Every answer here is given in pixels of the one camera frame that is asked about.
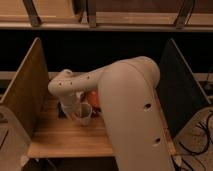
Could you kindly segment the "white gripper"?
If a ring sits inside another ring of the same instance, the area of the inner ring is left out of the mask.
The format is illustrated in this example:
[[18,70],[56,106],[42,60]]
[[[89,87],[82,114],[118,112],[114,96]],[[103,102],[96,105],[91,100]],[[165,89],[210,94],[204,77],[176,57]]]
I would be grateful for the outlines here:
[[65,116],[70,119],[80,106],[80,99],[76,93],[60,97],[60,104]]

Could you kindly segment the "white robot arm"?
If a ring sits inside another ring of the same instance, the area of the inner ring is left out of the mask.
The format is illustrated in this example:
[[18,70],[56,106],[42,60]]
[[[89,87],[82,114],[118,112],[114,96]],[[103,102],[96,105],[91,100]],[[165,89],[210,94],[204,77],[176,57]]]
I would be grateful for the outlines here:
[[119,171],[175,171],[155,101],[160,80],[157,64],[140,56],[75,76],[53,78],[48,90],[69,114],[78,91],[98,91],[102,117]]

